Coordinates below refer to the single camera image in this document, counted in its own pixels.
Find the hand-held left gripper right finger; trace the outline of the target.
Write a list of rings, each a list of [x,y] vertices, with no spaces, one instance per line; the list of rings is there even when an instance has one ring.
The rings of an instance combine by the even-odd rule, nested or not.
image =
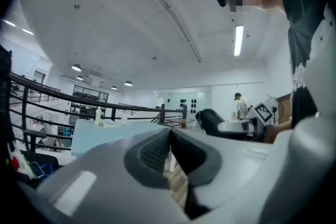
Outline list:
[[[335,114],[263,144],[172,130],[196,223],[334,223]]]

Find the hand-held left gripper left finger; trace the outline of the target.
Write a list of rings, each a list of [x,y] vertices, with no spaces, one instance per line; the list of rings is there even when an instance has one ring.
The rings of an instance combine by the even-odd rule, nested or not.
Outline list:
[[[170,130],[98,145],[37,189],[77,223],[187,223],[163,175]]]

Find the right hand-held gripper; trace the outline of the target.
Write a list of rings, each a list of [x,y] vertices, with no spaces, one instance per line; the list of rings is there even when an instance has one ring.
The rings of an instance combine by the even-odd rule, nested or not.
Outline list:
[[[218,124],[217,129],[222,133],[247,134],[249,123],[254,126],[253,135],[257,141],[264,141],[266,126],[271,122],[273,114],[263,104],[252,106],[246,115],[249,121],[227,121]]]

